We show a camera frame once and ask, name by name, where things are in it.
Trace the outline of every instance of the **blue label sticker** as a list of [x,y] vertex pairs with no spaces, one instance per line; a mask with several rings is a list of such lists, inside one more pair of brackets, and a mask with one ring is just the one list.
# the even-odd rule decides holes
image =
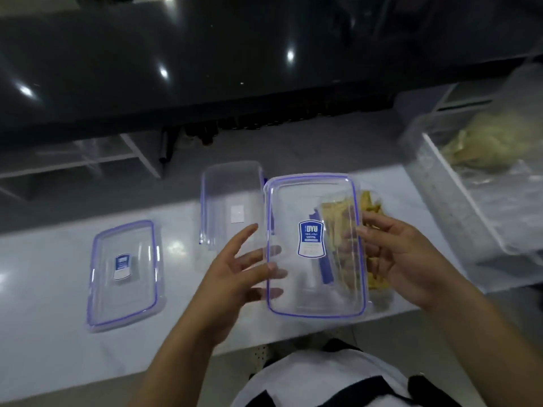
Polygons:
[[130,267],[130,254],[121,254],[115,257],[115,271]]
[[324,224],[317,220],[306,220],[298,223],[299,241],[298,255],[307,258],[320,258],[326,255],[322,231]]

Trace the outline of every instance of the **left hand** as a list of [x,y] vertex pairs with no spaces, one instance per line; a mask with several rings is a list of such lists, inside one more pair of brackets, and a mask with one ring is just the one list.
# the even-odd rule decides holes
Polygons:
[[[262,261],[262,249],[236,258],[242,244],[257,229],[257,224],[251,224],[232,237],[211,263],[181,318],[197,328],[200,339],[213,347],[227,338],[241,307],[266,298],[266,289],[253,287],[255,284],[287,276],[287,271],[278,269],[275,263],[264,263],[246,270]],[[282,289],[270,289],[270,298],[277,298],[281,294]]]

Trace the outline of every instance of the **clear plastic box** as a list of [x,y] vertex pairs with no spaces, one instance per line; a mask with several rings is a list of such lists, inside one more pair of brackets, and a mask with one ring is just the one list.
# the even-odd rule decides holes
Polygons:
[[265,246],[264,176],[256,161],[215,164],[201,178],[200,244],[219,252],[229,239],[249,224],[258,223],[240,253]]
[[[283,294],[268,298],[276,314],[340,318],[361,315],[367,305],[364,253],[356,186],[347,174],[298,174],[272,178],[264,186],[268,262],[288,270],[269,280]],[[273,245],[281,252],[270,256]]]
[[159,310],[159,248],[151,220],[96,235],[87,301],[87,324],[92,331],[124,326]]

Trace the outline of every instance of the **floor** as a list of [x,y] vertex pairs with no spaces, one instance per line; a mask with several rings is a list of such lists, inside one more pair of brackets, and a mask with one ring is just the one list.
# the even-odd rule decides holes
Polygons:
[[[543,348],[543,293],[523,287],[490,295],[506,317],[530,341]],[[334,335],[395,365],[406,376],[424,373],[435,385],[463,406],[484,403],[458,364],[441,334],[424,313],[412,311],[335,330]],[[200,407],[228,406],[255,368],[261,348],[249,348],[212,358],[205,378]],[[9,407],[102,407],[125,405],[141,380],[141,374],[62,390],[17,402]]]

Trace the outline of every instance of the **right hand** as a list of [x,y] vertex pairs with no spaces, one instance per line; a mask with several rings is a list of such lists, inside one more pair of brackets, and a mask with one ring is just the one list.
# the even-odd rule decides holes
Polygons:
[[467,280],[415,227],[385,215],[363,212],[357,234],[365,241],[368,270],[407,301],[432,310]]

